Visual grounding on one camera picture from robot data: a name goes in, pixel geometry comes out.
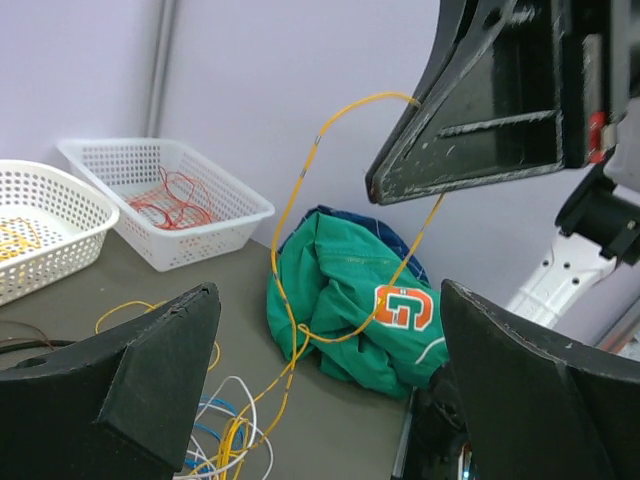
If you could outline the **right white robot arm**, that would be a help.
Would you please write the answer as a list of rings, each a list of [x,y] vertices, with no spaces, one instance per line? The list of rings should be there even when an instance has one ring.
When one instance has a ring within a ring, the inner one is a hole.
[[[388,205],[586,169],[539,267],[508,310],[554,326],[590,287],[639,260],[639,168],[616,158],[639,96],[635,1],[444,1],[407,107],[365,176]]]

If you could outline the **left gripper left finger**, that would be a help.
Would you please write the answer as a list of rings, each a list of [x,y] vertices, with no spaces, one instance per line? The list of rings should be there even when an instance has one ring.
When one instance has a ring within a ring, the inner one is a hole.
[[[220,313],[219,291],[205,282],[2,370],[2,478],[172,478],[183,466]]]

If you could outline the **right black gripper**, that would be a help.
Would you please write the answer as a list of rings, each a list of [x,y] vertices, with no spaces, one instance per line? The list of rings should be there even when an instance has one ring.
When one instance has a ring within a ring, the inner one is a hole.
[[[365,176],[389,205],[607,161],[639,96],[637,1],[443,1]]]

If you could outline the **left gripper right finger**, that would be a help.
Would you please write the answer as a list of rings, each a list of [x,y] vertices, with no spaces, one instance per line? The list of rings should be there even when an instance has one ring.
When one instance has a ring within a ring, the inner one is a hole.
[[[440,310],[480,478],[638,478],[638,362],[455,281],[443,281]]]

